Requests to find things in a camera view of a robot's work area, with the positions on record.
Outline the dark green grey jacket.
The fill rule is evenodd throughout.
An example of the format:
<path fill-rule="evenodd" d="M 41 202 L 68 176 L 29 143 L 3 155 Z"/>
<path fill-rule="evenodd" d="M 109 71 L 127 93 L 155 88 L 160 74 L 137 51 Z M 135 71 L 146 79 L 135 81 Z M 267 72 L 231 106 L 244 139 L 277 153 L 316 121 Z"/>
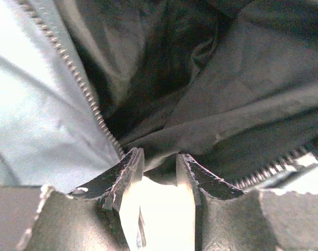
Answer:
<path fill-rule="evenodd" d="M 0 1 L 0 186 L 69 192 L 134 147 L 252 186 L 317 131 L 318 1 Z"/>

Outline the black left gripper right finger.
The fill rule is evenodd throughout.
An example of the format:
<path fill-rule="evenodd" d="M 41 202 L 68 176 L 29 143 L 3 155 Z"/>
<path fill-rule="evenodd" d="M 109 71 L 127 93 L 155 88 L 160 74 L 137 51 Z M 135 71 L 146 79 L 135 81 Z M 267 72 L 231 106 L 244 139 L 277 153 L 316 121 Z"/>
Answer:
<path fill-rule="evenodd" d="M 318 250 L 318 193 L 244 192 L 176 156 L 179 186 L 191 199 L 194 250 Z"/>

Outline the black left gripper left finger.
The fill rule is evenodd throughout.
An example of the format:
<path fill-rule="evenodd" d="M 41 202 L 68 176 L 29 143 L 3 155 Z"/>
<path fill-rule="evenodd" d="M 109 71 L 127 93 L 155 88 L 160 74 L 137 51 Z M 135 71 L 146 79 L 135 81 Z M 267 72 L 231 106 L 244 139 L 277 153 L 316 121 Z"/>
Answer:
<path fill-rule="evenodd" d="M 0 186 L 0 250 L 141 250 L 144 152 L 64 194 L 49 185 Z"/>

